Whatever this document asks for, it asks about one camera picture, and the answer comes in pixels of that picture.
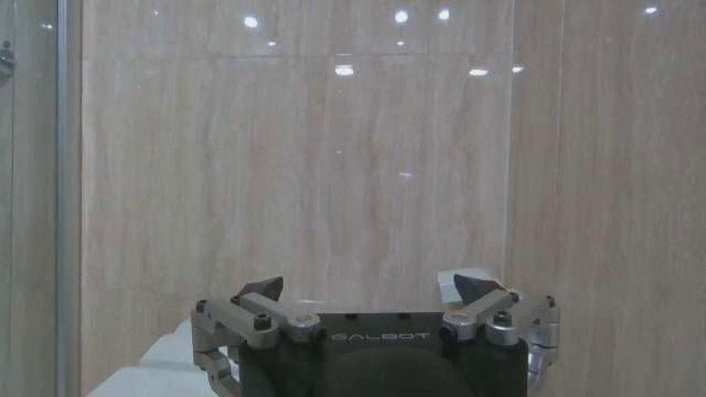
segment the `logo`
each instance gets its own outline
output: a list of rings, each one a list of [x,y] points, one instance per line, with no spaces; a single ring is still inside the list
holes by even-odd
[[[332,335],[334,342],[410,342],[414,340],[426,340],[430,337],[429,332],[418,333],[381,333],[381,334],[365,334],[365,333],[336,333]]]

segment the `glass door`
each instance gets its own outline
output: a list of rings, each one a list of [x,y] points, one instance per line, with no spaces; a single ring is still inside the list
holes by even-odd
[[[0,395],[57,394],[55,0],[0,0]]]
[[[13,0],[0,0],[0,395],[10,375],[10,296],[13,278],[13,102],[15,73]]]

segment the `white surface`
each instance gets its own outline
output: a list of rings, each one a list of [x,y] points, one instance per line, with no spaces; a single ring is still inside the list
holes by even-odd
[[[233,362],[231,366],[238,379],[239,368]],[[90,397],[153,396],[215,396],[207,373],[193,363],[191,320],[157,341],[141,359],[141,366],[123,368],[90,394]]]

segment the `marble wall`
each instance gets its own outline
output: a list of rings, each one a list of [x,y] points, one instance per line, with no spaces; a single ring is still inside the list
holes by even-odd
[[[249,280],[502,272],[512,68],[512,0],[86,0],[85,391]]]
[[[564,306],[544,395],[706,395],[706,3],[517,5],[506,279]]]

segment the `bolt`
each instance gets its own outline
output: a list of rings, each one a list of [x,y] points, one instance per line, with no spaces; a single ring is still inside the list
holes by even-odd
[[[265,313],[255,316],[255,321],[253,324],[253,327],[255,327],[255,331],[265,331],[266,329],[270,329],[271,326],[273,326],[273,317],[270,317]]]
[[[203,313],[203,309],[207,306],[207,300],[203,299],[199,302],[197,302],[197,313]]]
[[[501,310],[498,314],[493,316],[493,322],[501,327],[510,327],[513,325],[513,315],[505,310]]]

